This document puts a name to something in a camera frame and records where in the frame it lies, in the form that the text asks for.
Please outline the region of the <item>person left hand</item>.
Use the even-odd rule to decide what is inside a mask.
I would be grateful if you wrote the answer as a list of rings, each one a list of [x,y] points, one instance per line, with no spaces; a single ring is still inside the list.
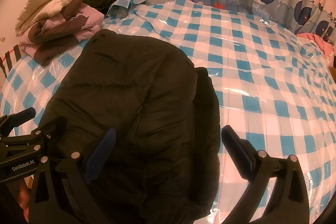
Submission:
[[[29,201],[30,192],[24,178],[18,180],[17,203],[23,209],[23,215],[27,223],[29,223]]]

